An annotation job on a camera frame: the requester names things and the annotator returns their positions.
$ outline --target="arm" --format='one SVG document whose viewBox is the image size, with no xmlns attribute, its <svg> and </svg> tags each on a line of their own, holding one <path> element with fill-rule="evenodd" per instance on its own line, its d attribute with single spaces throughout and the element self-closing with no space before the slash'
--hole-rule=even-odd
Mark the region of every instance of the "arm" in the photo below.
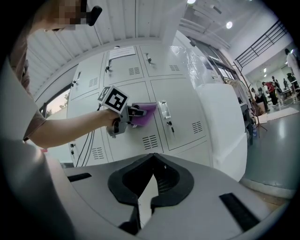
<svg viewBox="0 0 300 240">
<path fill-rule="evenodd" d="M 115 112 L 103 110 L 71 119 L 47 120 L 29 138 L 39 147 L 56 147 L 69 143 L 97 128 L 111 126 L 117 117 Z"/>
</svg>

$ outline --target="shirt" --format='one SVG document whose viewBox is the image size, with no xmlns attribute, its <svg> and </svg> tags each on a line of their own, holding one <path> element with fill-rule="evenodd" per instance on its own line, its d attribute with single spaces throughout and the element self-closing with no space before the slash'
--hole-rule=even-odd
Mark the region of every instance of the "shirt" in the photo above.
<svg viewBox="0 0 300 240">
<path fill-rule="evenodd" d="M 26 52 L 27 52 L 27 37 L 29 36 L 31 27 L 32 27 L 33 19 L 29 20 L 24 28 L 22 29 L 20 35 L 18 36 L 17 40 L 15 41 L 15 44 L 12 48 L 12 51 L 10 52 L 8 58 L 9 63 L 14 71 L 16 77 L 20 81 L 21 85 L 24 87 L 24 89 L 27 91 L 27 93 L 30 95 L 30 97 L 33 99 L 30 91 L 29 91 L 29 75 L 28 75 L 28 67 L 26 66 L 25 69 L 25 62 L 26 62 Z M 27 130 L 25 133 L 24 138 L 29 137 L 36 129 L 38 129 L 46 119 L 43 117 L 43 115 L 39 112 L 39 110 L 36 111 L 34 114 Z"/>
<path fill-rule="evenodd" d="M 275 90 L 272 82 L 266 82 L 269 92 L 273 92 Z"/>
</svg>

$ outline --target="locker door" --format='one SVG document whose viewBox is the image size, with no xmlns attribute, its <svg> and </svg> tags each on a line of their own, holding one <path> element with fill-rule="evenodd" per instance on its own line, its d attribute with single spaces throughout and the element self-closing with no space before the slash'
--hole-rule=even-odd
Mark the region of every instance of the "locker door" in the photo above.
<svg viewBox="0 0 300 240">
<path fill-rule="evenodd" d="M 164 119 L 159 109 L 169 150 L 181 147 L 205 136 L 201 124 L 199 98 L 186 78 L 151 80 L 157 103 L 167 102 L 171 118 Z M 167 122 L 172 122 L 174 134 Z"/>
<path fill-rule="evenodd" d="M 104 73 L 104 86 L 109 86 L 115 83 L 120 83 L 127 80 L 143 78 L 140 60 L 135 48 L 135 55 L 124 56 L 112 59 L 108 63 L 109 52 L 106 55 L 106 61 L 103 65 L 103 70 L 106 66 L 110 66 L 110 71 Z"/>
<path fill-rule="evenodd" d="M 73 78 L 77 83 L 71 88 L 71 100 L 99 88 L 103 55 L 100 53 L 79 63 Z"/>
<path fill-rule="evenodd" d="M 118 88 L 129 95 L 129 105 L 134 102 L 150 102 L 145 82 L 123 85 Z M 117 135 L 116 138 L 112 138 L 108 135 L 108 142 L 114 161 L 123 160 L 139 154 L 163 152 L 154 117 L 149 124 L 144 127 L 132 128 L 128 125 L 125 133 Z"/>
<path fill-rule="evenodd" d="M 71 101 L 68 104 L 67 118 L 78 117 L 83 114 L 96 111 L 98 108 L 98 101 L 97 101 L 98 96 L 99 93 L 96 93 L 79 100 Z M 93 136 L 90 133 L 88 140 L 85 144 L 85 147 L 83 149 L 87 136 L 88 134 L 74 140 L 73 142 L 70 142 L 75 144 L 73 148 L 74 155 L 72 156 L 74 166 L 76 166 L 77 162 L 78 162 L 77 165 L 78 167 L 82 165 L 89 166 L 89 165 L 98 165 L 98 164 L 107 163 L 108 161 L 107 161 L 107 157 L 103 145 L 101 130 L 96 129 L 95 132 L 93 133 Z"/>
<path fill-rule="evenodd" d="M 140 46 L 149 77 L 182 75 L 181 66 L 170 47 L 164 45 Z"/>
</svg>

